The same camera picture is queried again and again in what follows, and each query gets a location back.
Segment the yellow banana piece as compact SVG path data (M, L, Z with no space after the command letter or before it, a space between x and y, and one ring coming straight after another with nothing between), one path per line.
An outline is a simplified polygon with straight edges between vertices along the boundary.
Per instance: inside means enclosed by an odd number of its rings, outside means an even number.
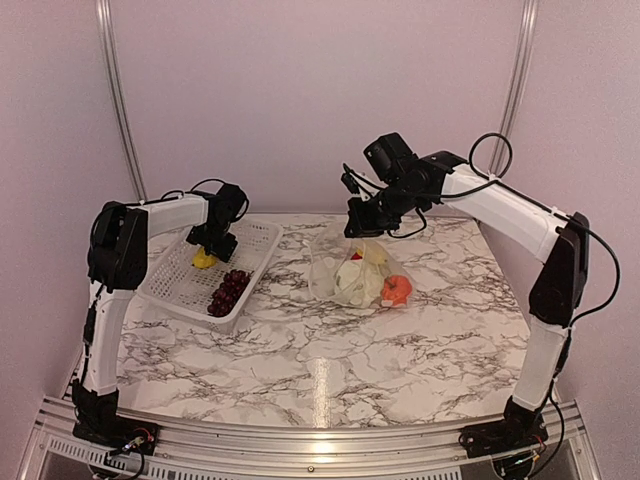
M203 248L200 248L192 259L192 265L200 270L214 267L217 263L217 257L213 254L207 254Z

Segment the dark red grape bunch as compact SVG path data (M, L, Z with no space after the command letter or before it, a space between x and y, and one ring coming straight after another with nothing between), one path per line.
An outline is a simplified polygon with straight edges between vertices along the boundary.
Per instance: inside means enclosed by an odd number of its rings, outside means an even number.
M212 293L207 313L213 317L224 317L231 313L251 280L251 274L234 269L227 272L221 284Z

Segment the yellow corn cob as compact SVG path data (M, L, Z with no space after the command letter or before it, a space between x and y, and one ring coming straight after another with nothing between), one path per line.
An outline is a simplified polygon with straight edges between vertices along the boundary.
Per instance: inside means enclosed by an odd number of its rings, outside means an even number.
M363 241L363 259L373 265L384 265L389 260L387 251L373 240Z

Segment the clear zip top bag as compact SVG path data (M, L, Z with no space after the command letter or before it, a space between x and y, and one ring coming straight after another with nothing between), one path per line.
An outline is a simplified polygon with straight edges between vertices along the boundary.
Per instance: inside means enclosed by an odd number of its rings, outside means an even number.
M409 304L413 279L378 242L347 238L342 226L332 223L307 247L308 288L315 299L360 309Z

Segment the white cauliflower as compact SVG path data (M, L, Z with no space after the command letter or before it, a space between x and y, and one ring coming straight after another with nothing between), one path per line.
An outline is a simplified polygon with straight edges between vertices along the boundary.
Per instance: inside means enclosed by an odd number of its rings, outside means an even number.
M334 299L346 306L369 308L380 296L383 284L377 265L348 260L335 274Z

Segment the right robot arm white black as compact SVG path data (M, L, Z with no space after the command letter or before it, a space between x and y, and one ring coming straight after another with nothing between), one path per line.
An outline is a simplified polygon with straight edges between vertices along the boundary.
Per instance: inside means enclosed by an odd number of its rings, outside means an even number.
M446 204L506 235L541 263L529 293L530 337L521 376L495 428L502 446L519 446L533 433L570 348L588 272L587 218L528 199L448 151L420 158L370 146L365 154L382 183L343 168L341 180L352 195L346 237L390 235L407 213Z

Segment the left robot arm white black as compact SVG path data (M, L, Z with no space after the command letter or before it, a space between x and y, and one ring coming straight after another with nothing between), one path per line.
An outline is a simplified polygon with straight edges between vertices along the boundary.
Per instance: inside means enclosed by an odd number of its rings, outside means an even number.
M249 206L237 185L220 181L215 193L194 187L149 202L105 204L90 230L87 255L92 300L84 324L84 364L72 387L78 422L106 445L125 438L117 416L117 353L124 316L148 271L148 244L172 230L189 230L187 240L228 261L237 247L229 232Z

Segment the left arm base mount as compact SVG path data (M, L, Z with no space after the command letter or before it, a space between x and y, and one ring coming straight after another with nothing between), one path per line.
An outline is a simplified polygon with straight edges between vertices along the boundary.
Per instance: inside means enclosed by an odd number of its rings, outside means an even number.
M156 423L119 415L115 397L97 397L76 405L73 435L118 453L136 448L144 455L152 455L159 430Z

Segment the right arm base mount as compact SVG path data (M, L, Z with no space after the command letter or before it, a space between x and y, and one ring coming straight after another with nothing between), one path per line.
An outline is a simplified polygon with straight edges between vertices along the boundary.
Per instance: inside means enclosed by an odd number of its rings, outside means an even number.
M469 458L505 453L545 443L543 423L540 408L528 410L509 399L500 420L463 427L458 443Z

